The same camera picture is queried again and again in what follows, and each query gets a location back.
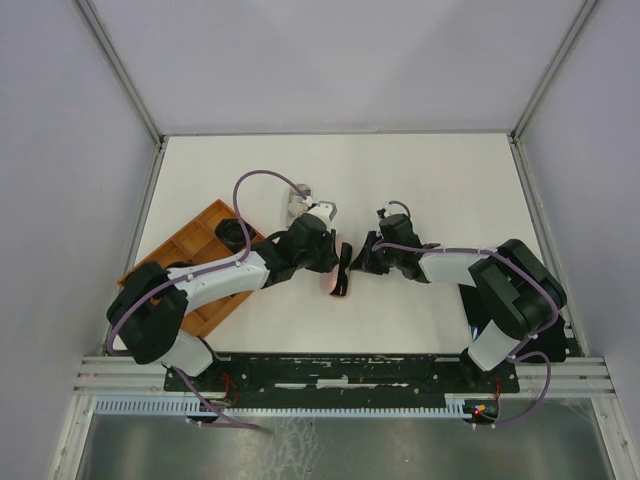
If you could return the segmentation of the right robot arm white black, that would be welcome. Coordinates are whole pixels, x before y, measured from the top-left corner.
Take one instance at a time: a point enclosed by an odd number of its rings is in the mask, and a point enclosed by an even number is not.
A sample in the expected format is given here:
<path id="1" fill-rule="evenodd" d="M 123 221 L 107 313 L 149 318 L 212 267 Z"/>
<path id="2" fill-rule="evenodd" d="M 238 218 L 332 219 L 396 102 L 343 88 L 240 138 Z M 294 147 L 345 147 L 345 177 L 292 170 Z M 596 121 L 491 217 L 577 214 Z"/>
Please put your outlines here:
<path id="1" fill-rule="evenodd" d="M 491 384 L 495 367 L 551 327 L 567 303 L 559 281 L 521 240 L 476 249 L 426 244 L 406 214 L 381 217 L 350 268 L 374 275 L 395 268 L 411 281 L 476 290 L 488 322 L 458 368 L 460 382 L 472 391 Z"/>

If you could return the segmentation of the black frame eyeglasses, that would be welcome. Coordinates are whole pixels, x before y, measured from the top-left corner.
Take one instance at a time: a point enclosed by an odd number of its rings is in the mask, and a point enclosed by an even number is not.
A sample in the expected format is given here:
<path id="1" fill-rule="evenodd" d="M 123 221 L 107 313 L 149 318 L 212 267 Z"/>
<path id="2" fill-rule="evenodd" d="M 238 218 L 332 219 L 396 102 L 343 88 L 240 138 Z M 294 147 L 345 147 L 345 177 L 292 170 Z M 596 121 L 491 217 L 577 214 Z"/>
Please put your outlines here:
<path id="1" fill-rule="evenodd" d="M 340 245 L 338 265 L 329 274 L 328 293 L 330 296 L 336 298 L 343 298 L 347 296 L 352 256 L 352 245 L 348 242 L 343 242 Z"/>

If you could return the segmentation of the pink glasses case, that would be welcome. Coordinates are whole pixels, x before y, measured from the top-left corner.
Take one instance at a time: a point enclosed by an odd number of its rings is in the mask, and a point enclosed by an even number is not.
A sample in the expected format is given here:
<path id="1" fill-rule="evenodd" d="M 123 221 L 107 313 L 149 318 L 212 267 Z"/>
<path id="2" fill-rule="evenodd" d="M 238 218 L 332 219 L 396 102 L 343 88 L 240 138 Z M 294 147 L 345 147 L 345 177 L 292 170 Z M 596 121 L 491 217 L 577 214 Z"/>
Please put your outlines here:
<path id="1" fill-rule="evenodd" d="M 344 298 L 348 294 L 353 247 L 338 236 L 335 243 L 338 264 L 329 273 L 321 275 L 321 287 L 332 297 Z"/>

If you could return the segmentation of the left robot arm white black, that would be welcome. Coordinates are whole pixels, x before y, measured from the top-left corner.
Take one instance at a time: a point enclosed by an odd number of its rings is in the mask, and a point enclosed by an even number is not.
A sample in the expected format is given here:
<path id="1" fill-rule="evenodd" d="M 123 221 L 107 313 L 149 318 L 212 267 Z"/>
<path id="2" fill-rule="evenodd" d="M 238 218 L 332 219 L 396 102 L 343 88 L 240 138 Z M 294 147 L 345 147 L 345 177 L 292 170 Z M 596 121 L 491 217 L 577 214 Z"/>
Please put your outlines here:
<path id="1" fill-rule="evenodd" d="M 134 270 L 106 312 L 108 347 L 119 338 L 139 365 L 159 361 L 180 370 L 198 389 L 221 378 L 204 341 L 181 329 L 198 308 L 238 293 L 290 280 L 302 269 L 328 273 L 338 263 L 331 218 L 314 206 L 276 238 L 254 243 L 222 260 L 165 269 L 148 262 Z"/>

